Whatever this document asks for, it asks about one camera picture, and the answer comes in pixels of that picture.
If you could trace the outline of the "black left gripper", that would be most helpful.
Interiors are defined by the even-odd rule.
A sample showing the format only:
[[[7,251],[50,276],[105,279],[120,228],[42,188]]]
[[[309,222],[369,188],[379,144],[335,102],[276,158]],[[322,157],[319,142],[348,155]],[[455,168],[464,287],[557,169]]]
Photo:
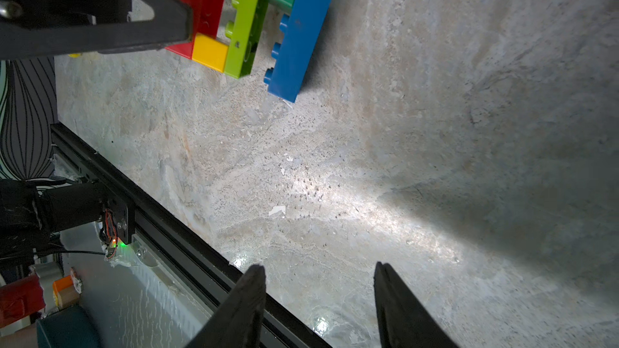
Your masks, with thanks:
[[[158,50],[192,32],[192,11],[180,0],[1,0],[4,61]]]

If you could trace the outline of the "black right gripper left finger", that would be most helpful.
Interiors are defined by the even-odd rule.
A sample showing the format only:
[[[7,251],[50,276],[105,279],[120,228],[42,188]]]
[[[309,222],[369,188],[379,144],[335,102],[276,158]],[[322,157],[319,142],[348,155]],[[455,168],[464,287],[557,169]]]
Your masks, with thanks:
[[[186,346],[258,347],[266,296],[265,269],[254,264]]]

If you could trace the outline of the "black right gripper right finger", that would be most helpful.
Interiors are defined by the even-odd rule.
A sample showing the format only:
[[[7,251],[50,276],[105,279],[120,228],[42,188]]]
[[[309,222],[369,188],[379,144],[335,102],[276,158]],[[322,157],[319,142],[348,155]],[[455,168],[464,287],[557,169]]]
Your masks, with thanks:
[[[378,262],[374,293],[383,347],[456,347],[390,264]]]

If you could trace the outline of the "small yellow lego brick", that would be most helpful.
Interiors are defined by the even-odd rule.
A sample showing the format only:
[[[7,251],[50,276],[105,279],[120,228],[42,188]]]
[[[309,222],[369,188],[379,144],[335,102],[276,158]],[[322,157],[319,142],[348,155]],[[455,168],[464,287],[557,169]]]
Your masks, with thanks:
[[[229,46],[216,39],[197,33],[193,39],[191,59],[217,72],[224,72]]]

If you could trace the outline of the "lime green lego brick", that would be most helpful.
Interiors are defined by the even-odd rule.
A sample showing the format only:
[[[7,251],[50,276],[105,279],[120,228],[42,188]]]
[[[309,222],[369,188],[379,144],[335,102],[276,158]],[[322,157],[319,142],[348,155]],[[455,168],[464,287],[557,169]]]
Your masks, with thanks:
[[[236,14],[225,28],[231,42],[224,72],[240,79],[251,72],[269,0],[232,0],[232,6]]]

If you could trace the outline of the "blue lego brick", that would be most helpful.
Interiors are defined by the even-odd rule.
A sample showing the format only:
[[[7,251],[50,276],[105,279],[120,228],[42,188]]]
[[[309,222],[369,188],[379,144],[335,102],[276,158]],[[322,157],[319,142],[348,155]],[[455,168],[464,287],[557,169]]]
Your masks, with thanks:
[[[310,59],[327,16],[331,0],[295,0],[292,12],[283,15],[282,42],[272,49],[275,64],[264,74],[268,92],[288,102],[300,93]]]

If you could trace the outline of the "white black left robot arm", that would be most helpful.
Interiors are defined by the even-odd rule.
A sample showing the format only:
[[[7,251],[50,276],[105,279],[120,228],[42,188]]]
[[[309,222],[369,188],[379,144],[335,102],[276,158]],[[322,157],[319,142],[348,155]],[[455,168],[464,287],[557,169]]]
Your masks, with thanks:
[[[1,0],[1,59],[132,53],[185,42],[193,30],[180,0]],[[98,220],[110,196],[100,183],[41,190],[1,183],[1,263],[51,253],[52,234]]]

